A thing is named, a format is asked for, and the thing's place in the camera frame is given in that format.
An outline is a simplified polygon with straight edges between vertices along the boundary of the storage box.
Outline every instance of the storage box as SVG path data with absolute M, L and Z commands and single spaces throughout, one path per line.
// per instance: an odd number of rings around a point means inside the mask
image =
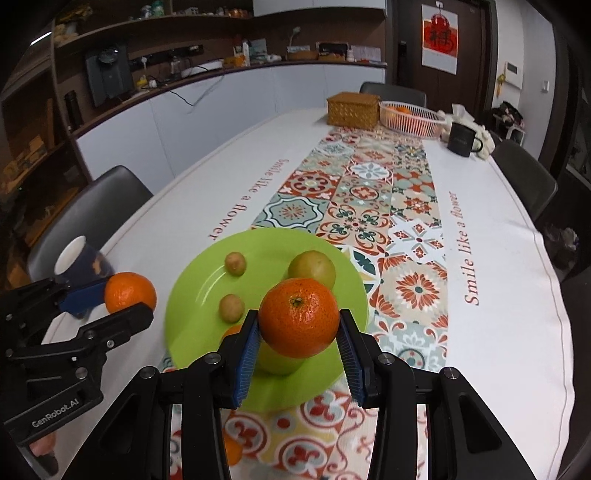
M 373 130 L 379 119 L 379 96 L 341 92 L 327 99 L 329 125 Z

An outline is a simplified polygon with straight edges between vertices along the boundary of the mug handle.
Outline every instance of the mug handle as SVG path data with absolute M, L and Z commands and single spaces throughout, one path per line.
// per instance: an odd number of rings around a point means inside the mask
M 480 138 L 475 138 L 474 140 L 478 140 L 480 142 L 480 148 L 477 148 L 476 150 L 472 150 L 472 153 L 478 153 L 480 150 L 482 150 L 484 148 L 484 143 L 482 142 L 482 140 Z

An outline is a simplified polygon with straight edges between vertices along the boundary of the white plastic fruit basket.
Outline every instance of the white plastic fruit basket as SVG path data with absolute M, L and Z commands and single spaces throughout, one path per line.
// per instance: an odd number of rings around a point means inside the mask
M 396 108 L 405 107 L 410 113 Z M 383 126 L 411 137 L 439 138 L 446 119 L 443 115 L 422 106 L 404 102 L 380 102 L 379 121 Z

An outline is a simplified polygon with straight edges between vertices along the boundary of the white tablecloth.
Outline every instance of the white tablecloth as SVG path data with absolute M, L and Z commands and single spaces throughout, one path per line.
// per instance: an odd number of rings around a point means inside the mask
M 292 111 L 244 132 L 156 195 L 104 246 L 116 271 L 154 283 L 158 305 L 148 330 L 108 354 L 103 402 L 59 430 L 60 474 L 135 373 L 161 361 L 166 302 L 182 270 L 215 239 L 248 228 L 329 132 L 324 115 L 323 109 Z M 491 158 L 460 158 L 438 141 L 424 146 L 449 276 L 447 364 L 475 387 L 536 477 L 554 479 L 574 401 L 572 344 L 542 237 Z M 92 319 L 105 314 L 99 307 Z M 79 326 L 59 317 L 46 341 L 70 339 Z

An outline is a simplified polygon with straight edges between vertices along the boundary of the floral pattern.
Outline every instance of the floral pattern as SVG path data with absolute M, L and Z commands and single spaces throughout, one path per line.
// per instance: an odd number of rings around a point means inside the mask
M 439 371 L 447 358 L 447 270 L 439 208 L 421 140 L 380 125 L 337 127 L 303 160 L 252 228 L 296 228 L 339 248 L 368 297 L 366 331 L 383 351 Z M 160 370 L 172 370 L 166 357 Z M 171 479 L 181 480 L 181 406 L 173 407 Z M 352 400 L 344 374 L 323 394 L 283 411 L 222 411 L 243 445 L 242 480 L 362 480 L 377 410 Z M 417 406 L 417 478 L 426 478 L 427 420 Z

